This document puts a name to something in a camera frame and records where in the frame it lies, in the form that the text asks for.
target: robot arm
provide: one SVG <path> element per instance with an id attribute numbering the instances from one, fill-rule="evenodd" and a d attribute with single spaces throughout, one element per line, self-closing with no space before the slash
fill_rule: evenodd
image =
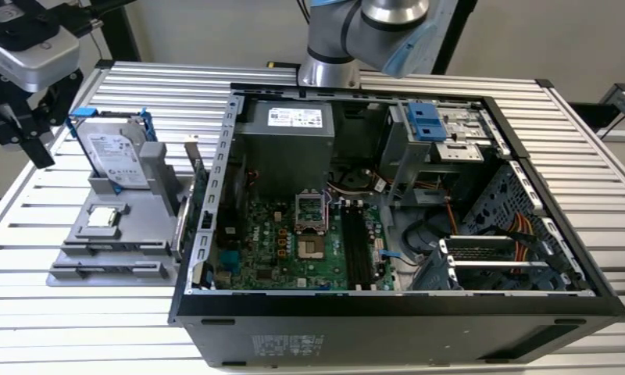
<path id="1" fill-rule="evenodd" d="M 357 88 L 363 61 L 405 77 L 423 61 L 437 32 L 428 0 L 313 0 L 303 86 Z"/>
<path id="2" fill-rule="evenodd" d="M 53 165 L 44 143 L 64 124 L 84 75 L 79 38 L 100 17 L 135 0 L 45 9 L 36 0 L 0 0 L 0 145 L 21 148 L 37 168 Z M 37 107 L 27 99 L 47 89 Z"/>
<path id="3" fill-rule="evenodd" d="M 103 14 L 135 0 L 45 9 L 36 0 L 0 0 L 0 145 L 23 148 L 37 168 L 53 165 L 44 143 L 64 124 L 83 74 L 79 38 Z M 360 60 L 392 77 L 417 67 L 436 33 L 428 0 L 312 0 L 303 86 L 357 88 Z M 39 106 L 27 99 L 48 88 Z"/>

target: green circuit board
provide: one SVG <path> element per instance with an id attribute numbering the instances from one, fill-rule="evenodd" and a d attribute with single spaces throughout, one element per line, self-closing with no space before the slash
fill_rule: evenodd
<path id="1" fill-rule="evenodd" d="M 329 205 L 328 232 L 324 236 L 317 236 L 296 234 L 293 205 L 293 200 L 251 202 L 245 240 L 240 250 L 240 270 L 232 275 L 233 290 L 348 290 L 340 208 L 337 205 Z M 367 229 L 384 243 L 384 231 L 376 207 L 367 207 L 363 210 L 363 217 Z M 317 254 L 323 256 L 320 259 L 303 259 L 299 254 L 300 243 L 311 236 L 323 241 L 323 255 Z M 375 241 L 368 237 L 365 243 L 372 262 Z M 384 276 L 375 278 L 375 289 L 393 290 L 389 261 L 383 265 Z M 372 267 L 373 273 L 377 273 L 377 264 L 373 263 Z"/>

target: power supply label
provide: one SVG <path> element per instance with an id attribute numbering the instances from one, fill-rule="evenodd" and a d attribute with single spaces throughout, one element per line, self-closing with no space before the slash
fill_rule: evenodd
<path id="1" fill-rule="evenodd" d="M 148 188 L 131 140 L 113 134 L 88 134 L 88 140 L 108 179 L 124 188 Z"/>
<path id="2" fill-rule="evenodd" d="M 252 344 L 255 354 L 260 357 L 319 356 L 323 351 L 324 335 L 256 334 L 252 336 Z"/>
<path id="3" fill-rule="evenodd" d="M 269 109 L 271 127 L 323 127 L 321 109 L 272 108 Z"/>

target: aluminum table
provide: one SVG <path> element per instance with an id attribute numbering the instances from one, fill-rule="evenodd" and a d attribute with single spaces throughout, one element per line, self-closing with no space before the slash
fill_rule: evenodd
<path id="1" fill-rule="evenodd" d="M 291 69 L 119 62 L 88 77 L 77 105 L 155 116 L 168 163 L 192 173 L 184 139 L 211 160 L 231 82 L 296 83 Z M 363 73 L 371 90 L 495 97 L 580 238 L 625 304 L 625 168 L 554 88 L 535 80 Z M 51 263 L 88 194 L 89 164 L 61 129 L 56 164 L 27 166 L 0 202 L 0 373 L 220 373 L 167 326 L 172 287 L 47 287 Z M 269 369 L 245 371 L 272 372 Z M 279 373 L 625 374 L 625 322 L 523 365 L 279 369 Z"/>

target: ram slot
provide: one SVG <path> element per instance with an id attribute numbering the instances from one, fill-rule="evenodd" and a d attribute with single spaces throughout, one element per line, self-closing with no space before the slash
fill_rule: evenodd
<path id="1" fill-rule="evenodd" d="M 348 288 L 369 290 L 372 263 L 368 249 L 368 230 L 361 207 L 341 209 L 343 246 L 345 249 Z"/>

